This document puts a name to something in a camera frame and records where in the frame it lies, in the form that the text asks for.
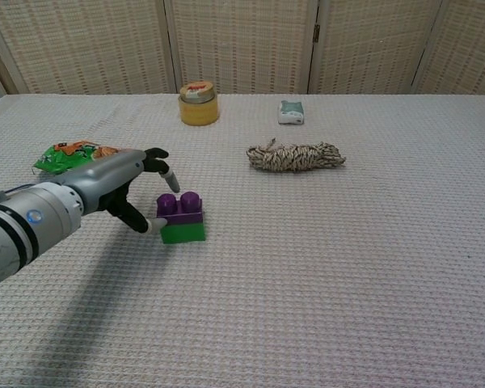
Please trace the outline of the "green box part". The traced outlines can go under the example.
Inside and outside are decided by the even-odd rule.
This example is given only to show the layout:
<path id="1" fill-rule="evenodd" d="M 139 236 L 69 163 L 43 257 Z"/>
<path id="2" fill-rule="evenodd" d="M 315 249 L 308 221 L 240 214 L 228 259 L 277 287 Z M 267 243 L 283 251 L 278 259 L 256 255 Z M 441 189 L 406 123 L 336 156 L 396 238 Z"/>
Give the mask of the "green box part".
<path id="1" fill-rule="evenodd" d="M 199 242 L 206 239 L 203 222 L 164 226 L 160 234 L 164 244 Z"/>

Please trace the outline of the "green orange snack bag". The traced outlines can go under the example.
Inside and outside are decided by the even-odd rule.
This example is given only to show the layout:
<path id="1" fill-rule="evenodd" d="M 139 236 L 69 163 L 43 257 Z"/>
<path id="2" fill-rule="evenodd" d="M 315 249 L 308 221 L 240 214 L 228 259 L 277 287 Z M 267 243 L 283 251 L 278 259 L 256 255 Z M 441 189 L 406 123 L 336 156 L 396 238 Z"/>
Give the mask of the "green orange snack bag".
<path id="1" fill-rule="evenodd" d="M 100 158 L 117 154 L 121 148 L 93 141 L 60 142 L 50 146 L 33 164 L 37 170 L 59 175 Z"/>

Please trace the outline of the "white woven tablecloth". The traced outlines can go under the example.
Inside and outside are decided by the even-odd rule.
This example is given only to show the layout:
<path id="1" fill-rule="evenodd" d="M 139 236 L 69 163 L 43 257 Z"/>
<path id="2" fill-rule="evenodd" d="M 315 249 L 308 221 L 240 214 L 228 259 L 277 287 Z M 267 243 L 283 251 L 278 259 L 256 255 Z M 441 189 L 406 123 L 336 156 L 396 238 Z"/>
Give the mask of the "white woven tablecloth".
<path id="1" fill-rule="evenodd" d="M 485 95 L 0 99 L 0 190 L 59 141 L 169 152 L 206 239 L 107 213 L 0 284 L 0 387 L 485 388 Z"/>

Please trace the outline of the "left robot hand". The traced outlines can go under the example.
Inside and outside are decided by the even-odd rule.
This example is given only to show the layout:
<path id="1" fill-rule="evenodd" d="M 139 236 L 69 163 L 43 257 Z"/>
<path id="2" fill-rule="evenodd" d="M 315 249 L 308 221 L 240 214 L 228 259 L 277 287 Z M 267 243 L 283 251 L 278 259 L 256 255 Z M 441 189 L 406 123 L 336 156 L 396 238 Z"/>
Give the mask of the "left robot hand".
<path id="1" fill-rule="evenodd" d="M 131 205 L 129 186 L 143 172 L 157 173 L 173 192 L 178 193 L 179 182 L 165 162 L 168 156 L 169 153 L 160 148 L 121 150 L 67 171 L 53 181 L 80 195 L 83 215 L 107 211 L 138 233 L 156 234 L 167 225 L 167 220 L 149 219 Z"/>

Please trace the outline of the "yellow jar with lid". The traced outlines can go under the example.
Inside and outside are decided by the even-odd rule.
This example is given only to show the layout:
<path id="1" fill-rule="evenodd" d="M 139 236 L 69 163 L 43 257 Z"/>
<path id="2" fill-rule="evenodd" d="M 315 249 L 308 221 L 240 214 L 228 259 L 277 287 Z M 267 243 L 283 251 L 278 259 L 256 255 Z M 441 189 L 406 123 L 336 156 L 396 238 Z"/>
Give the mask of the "yellow jar with lid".
<path id="1" fill-rule="evenodd" d="M 191 126 L 213 124 L 219 117 L 217 92 L 210 81 L 190 82 L 179 91 L 181 120 Z"/>

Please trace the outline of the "green white tissue pack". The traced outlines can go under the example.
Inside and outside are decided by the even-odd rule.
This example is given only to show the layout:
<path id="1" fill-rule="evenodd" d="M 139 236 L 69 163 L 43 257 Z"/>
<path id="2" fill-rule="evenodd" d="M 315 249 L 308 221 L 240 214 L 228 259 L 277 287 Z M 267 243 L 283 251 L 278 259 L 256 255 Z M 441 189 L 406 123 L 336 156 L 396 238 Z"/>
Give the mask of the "green white tissue pack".
<path id="1" fill-rule="evenodd" d="M 301 101 L 281 100 L 277 121 L 282 125 L 301 125 L 304 124 L 305 113 Z"/>

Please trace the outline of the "purple box part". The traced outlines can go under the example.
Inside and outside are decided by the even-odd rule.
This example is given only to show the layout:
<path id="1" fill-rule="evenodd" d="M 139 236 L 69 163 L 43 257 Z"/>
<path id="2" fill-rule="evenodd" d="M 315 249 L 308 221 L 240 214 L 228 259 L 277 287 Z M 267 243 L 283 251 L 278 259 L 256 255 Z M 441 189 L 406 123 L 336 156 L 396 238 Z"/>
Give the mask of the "purple box part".
<path id="1" fill-rule="evenodd" d="M 168 226 L 202 223 L 202 199 L 192 191 L 180 197 L 172 193 L 162 194 L 157 199 L 157 218 L 166 219 Z"/>

